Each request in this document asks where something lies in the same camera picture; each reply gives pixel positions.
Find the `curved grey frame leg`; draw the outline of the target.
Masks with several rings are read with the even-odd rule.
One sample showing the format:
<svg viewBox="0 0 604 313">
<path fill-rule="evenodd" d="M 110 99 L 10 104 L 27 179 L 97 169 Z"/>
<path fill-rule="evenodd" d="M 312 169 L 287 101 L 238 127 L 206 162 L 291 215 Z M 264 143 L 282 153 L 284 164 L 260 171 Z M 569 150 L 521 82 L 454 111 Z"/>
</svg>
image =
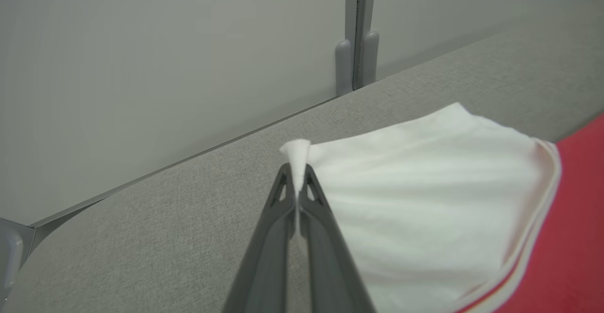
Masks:
<svg viewBox="0 0 604 313">
<path fill-rule="evenodd" d="M 0 218 L 0 311 L 32 250 L 36 230 Z"/>
</svg>

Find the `red and white jacket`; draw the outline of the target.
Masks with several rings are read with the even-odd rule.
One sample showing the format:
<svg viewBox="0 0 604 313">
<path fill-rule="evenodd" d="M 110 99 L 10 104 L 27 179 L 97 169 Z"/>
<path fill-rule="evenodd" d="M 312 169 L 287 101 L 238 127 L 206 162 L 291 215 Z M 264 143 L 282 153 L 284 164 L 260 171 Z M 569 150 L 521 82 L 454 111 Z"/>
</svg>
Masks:
<svg viewBox="0 0 604 313">
<path fill-rule="evenodd" d="M 313 167 L 378 313 L 604 313 L 604 114 L 553 144 L 459 103 L 281 147 Z"/>
</svg>

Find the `grey partition post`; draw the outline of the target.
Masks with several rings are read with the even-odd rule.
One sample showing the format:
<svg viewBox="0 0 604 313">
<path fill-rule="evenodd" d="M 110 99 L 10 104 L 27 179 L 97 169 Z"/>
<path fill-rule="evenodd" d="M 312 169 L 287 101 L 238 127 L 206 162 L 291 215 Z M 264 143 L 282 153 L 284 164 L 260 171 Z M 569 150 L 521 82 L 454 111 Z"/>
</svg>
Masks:
<svg viewBox="0 0 604 313">
<path fill-rule="evenodd" d="M 375 0 L 345 0 L 344 40 L 335 47 L 338 97 L 376 82 L 379 33 L 372 29 Z"/>
</svg>

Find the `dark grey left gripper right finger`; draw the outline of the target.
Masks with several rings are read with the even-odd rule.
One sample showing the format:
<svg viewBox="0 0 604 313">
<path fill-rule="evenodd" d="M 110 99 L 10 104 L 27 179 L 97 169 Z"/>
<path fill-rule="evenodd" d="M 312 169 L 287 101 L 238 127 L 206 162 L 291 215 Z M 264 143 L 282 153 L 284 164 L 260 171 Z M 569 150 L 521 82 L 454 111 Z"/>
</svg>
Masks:
<svg viewBox="0 0 604 313">
<path fill-rule="evenodd" d="M 300 232 L 308 246 L 312 313 L 376 313 L 310 165 L 302 177 L 298 208 Z"/>
</svg>

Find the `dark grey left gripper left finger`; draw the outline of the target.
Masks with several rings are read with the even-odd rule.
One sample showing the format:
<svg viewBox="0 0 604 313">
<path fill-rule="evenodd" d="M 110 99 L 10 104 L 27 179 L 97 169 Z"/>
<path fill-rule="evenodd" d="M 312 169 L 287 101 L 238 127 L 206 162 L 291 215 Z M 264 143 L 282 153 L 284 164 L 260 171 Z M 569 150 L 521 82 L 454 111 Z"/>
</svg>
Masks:
<svg viewBox="0 0 604 313">
<path fill-rule="evenodd" d="M 222 313 L 285 313 L 295 208 L 291 166 L 285 163 L 278 170 Z"/>
</svg>

